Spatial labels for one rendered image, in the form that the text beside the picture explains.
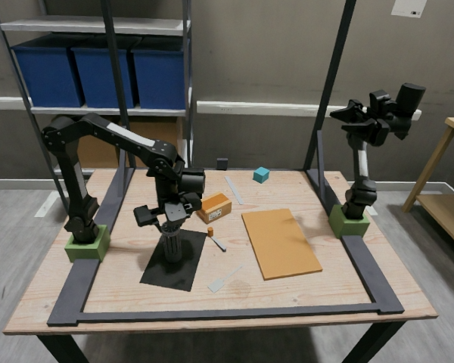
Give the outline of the black rectangular mat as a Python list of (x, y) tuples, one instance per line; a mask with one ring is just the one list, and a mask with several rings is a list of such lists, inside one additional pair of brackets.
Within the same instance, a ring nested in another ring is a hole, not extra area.
[(206, 236), (180, 229), (182, 258), (171, 263), (166, 260), (161, 234), (139, 283), (191, 292)]

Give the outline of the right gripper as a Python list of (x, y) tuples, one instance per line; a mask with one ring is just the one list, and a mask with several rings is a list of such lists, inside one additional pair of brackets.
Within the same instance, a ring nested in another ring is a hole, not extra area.
[[(156, 191), (157, 193), (157, 191)], [(160, 222), (157, 218), (157, 216), (162, 215), (161, 210), (160, 210), (160, 205), (163, 202), (162, 200), (167, 199), (168, 201), (170, 200), (175, 200), (175, 196), (178, 196), (178, 188), (176, 192), (168, 195), (163, 195), (157, 193), (157, 208), (153, 209), (148, 209), (147, 205), (144, 206), (139, 206), (134, 208), (133, 213), (135, 220), (137, 222), (138, 227), (144, 227), (147, 225), (154, 225), (158, 229), (160, 233), (161, 227), (160, 227)], [(191, 204), (192, 206), (192, 211), (197, 211), (202, 209), (202, 201), (199, 198), (199, 196), (196, 193), (189, 193), (189, 194), (184, 194), (183, 198), (180, 198), (181, 201), (185, 204)], [(158, 224), (159, 223), (159, 224)]]

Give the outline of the teal box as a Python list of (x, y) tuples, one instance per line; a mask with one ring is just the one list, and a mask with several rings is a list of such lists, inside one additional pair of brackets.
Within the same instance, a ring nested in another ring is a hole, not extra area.
[(262, 184), (269, 178), (269, 170), (260, 167), (256, 171), (253, 172), (253, 180)]

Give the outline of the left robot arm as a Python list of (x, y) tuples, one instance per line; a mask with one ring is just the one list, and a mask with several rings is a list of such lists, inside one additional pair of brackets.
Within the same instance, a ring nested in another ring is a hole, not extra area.
[[(391, 133), (395, 133), (394, 135), (402, 141), (409, 134), (413, 114), (425, 91), (425, 87), (405, 82), (395, 101), (390, 100), (391, 97), (383, 89), (371, 92), (370, 107), (367, 107), (366, 111), (372, 109), (376, 113), (375, 120), (389, 118), (392, 116), (390, 113), (392, 111), (396, 117), (396, 123)], [(367, 143), (350, 133), (347, 133), (347, 141), (353, 149), (355, 182), (350, 189), (346, 190), (344, 195), (346, 202), (341, 210), (347, 219), (364, 219), (362, 214), (366, 206), (372, 206), (378, 198), (376, 183), (369, 179)]]

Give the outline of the dark grey metal post with diagonal brace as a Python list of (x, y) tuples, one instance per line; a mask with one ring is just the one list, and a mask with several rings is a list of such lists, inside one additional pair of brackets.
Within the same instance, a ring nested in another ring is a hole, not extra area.
[[(113, 71), (113, 79), (117, 93), (117, 100), (120, 109), (120, 117), (122, 127), (130, 130), (129, 117), (126, 107), (126, 99), (123, 88), (123, 80), (120, 69), (120, 61), (117, 50), (117, 41), (114, 31), (114, 22), (112, 17), (112, 11), (110, 6), (110, 0), (100, 0), (101, 10), (104, 18), (104, 27), (107, 37), (107, 44), (110, 54), (110, 62)], [(334, 45), (333, 54), (331, 57), (331, 63), (328, 69), (328, 75), (325, 80), (325, 86), (322, 93), (318, 113), (316, 116), (313, 133), (310, 139), (308, 151), (306, 154), (305, 163), (303, 165), (303, 171), (310, 170), (312, 165), (315, 151), (317, 151), (317, 164), (318, 164), (318, 177), (319, 177), (319, 194), (321, 197), (325, 197), (325, 174), (324, 174), (324, 161), (323, 161), (323, 149), (322, 149), (322, 124), (324, 122), (326, 110), (328, 108), (328, 102), (331, 97), (335, 77), (341, 60), (341, 55), (344, 49), (344, 44), (347, 38), (347, 33), (350, 27), (350, 22), (353, 16), (356, 0), (346, 0), (344, 5), (344, 11), (340, 21), (339, 30), (337, 33), (336, 42)], [(127, 152), (129, 159), (129, 167), (136, 170), (135, 155)], [(119, 167), (119, 181), (118, 181), (118, 196), (123, 197), (125, 188), (125, 173), (126, 173), (126, 151), (120, 149), (120, 167)]]

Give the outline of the brown cardboard box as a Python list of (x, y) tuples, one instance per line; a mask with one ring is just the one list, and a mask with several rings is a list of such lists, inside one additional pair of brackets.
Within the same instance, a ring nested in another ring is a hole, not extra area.
[(232, 202), (220, 191), (201, 199), (202, 209), (195, 211), (207, 224), (229, 214)]

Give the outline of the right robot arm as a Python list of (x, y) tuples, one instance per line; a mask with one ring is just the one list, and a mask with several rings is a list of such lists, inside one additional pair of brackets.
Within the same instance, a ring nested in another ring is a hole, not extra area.
[[(64, 229), (72, 232), (73, 244), (93, 244), (99, 232), (92, 219), (100, 207), (98, 198), (88, 194), (77, 153), (79, 139), (87, 135), (137, 156), (149, 167), (146, 176), (154, 177), (159, 194), (176, 192), (177, 180), (182, 192), (204, 193), (204, 168), (185, 168), (185, 161), (173, 144), (144, 138), (100, 117), (97, 113), (70, 118), (58, 117), (41, 131), (41, 138), (47, 150), (57, 157), (70, 198), (69, 220)], [(162, 201), (160, 209), (169, 226), (183, 224), (186, 219), (191, 218), (191, 204), (183, 203), (179, 195), (175, 196), (175, 200)]]

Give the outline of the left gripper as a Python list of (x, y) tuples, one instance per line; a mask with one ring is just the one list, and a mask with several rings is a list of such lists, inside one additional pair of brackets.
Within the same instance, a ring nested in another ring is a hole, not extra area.
[[(396, 117), (393, 112), (390, 112), (392, 116), (389, 118), (375, 120), (376, 113), (372, 109), (367, 109), (366, 113), (361, 109), (363, 109), (361, 102), (350, 99), (347, 107), (332, 111), (329, 116), (348, 123), (341, 126), (344, 131), (369, 143), (372, 147), (380, 147), (384, 144), (388, 133), (393, 130)], [(358, 121), (361, 123), (356, 123)]]

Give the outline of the wooden cutting board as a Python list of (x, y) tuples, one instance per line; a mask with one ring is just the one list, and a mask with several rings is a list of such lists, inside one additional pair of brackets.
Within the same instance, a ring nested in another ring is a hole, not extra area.
[(322, 272), (289, 208), (242, 213), (264, 281)]

